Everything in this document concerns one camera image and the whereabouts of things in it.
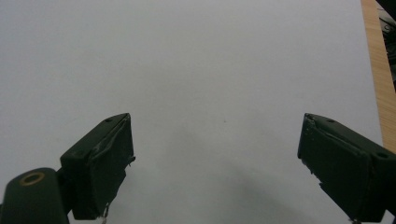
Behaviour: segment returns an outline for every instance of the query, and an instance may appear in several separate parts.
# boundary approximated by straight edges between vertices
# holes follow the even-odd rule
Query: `wooden edge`
[[[361,0],[384,147],[396,153],[396,93],[375,0]]]

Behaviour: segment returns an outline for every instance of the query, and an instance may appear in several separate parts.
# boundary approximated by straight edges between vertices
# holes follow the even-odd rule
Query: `white surface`
[[[381,143],[360,0],[1,1],[0,74],[1,192],[131,113],[108,223],[347,223],[303,114]]]

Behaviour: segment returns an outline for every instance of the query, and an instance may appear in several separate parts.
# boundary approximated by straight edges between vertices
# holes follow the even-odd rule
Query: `white table surface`
[[[0,2],[0,192],[124,112],[107,223],[348,223],[296,154],[304,112],[381,144],[361,1]]]

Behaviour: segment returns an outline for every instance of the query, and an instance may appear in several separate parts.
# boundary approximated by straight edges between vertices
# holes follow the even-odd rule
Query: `wooden table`
[[[396,152],[396,93],[382,38],[375,0],[361,0],[375,83],[384,147]]]

